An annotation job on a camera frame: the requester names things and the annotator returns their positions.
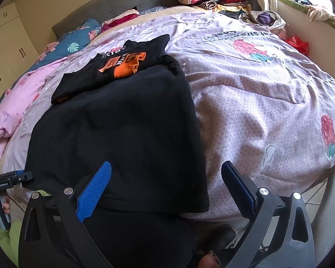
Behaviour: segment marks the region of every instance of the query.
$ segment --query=dark blue gripper pad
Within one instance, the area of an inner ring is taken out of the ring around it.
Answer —
[[[81,223],[92,215],[111,175],[112,166],[105,161],[78,197],[76,215]]]

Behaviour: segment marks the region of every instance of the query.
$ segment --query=strawberry print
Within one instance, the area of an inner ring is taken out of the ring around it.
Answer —
[[[328,158],[335,155],[335,131],[333,120],[328,115],[322,115],[320,119],[322,127],[322,140],[324,141],[325,152]]]

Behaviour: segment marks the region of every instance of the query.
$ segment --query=bed sheet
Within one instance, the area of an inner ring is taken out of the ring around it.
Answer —
[[[284,196],[304,191],[335,164],[335,80],[260,26],[198,12],[107,31],[71,56],[50,75],[13,134],[3,170],[24,168],[32,129],[51,106],[64,73],[127,39],[140,42],[163,34],[170,35],[167,54],[177,59],[190,83],[206,159],[210,209],[184,217],[240,217],[221,179],[226,160],[257,186]],[[28,200],[30,193],[20,192]]]

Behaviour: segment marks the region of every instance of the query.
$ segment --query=headboard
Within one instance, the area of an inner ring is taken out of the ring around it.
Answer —
[[[92,0],[55,24],[52,30],[58,39],[64,33],[76,29],[87,18],[103,23],[134,7],[142,11],[159,5],[171,7],[179,5],[179,2],[177,0]]]

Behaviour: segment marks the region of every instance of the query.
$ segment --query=cream wardrobe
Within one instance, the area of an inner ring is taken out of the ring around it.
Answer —
[[[37,57],[15,3],[0,8],[0,97]]]

